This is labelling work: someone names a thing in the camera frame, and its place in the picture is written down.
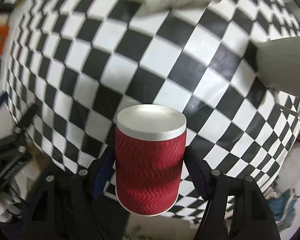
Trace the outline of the black white checkered tablecloth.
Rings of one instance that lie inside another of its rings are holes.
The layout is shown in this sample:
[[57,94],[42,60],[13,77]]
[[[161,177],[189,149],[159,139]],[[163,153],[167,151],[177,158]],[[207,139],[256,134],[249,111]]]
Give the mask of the black white checkered tablecloth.
[[141,103],[187,119],[187,144],[265,190],[300,131],[256,75],[258,43],[299,36],[283,0],[222,0],[148,14],[129,0],[27,0],[6,43],[8,108],[36,103],[29,136],[76,173],[114,143],[116,117]]

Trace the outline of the pile of blue clothes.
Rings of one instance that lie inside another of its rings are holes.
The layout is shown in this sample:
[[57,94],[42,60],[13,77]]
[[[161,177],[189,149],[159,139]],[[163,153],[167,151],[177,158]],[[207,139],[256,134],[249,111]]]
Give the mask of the pile of blue clothes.
[[287,224],[288,227],[290,227],[296,215],[296,202],[300,198],[300,196],[296,194],[295,189],[289,188],[284,193],[278,193],[270,187],[265,198],[277,226]]

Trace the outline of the red ribbed paper cup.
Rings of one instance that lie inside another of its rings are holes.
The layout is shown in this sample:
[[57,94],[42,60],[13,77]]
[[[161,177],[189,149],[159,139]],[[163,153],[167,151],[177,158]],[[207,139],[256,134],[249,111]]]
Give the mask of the red ribbed paper cup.
[[127,211],[151,217],[175,204],[186,133],[186,117],[171,107],[135,105],[118,113],[116,196]]

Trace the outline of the grey ceramic mug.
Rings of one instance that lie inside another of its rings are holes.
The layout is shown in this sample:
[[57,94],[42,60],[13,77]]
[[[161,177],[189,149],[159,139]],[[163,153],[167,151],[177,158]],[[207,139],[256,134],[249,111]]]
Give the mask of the grey ceramic mug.
[[266,86],[300,98],[300,36],[259,44],[256,64]]

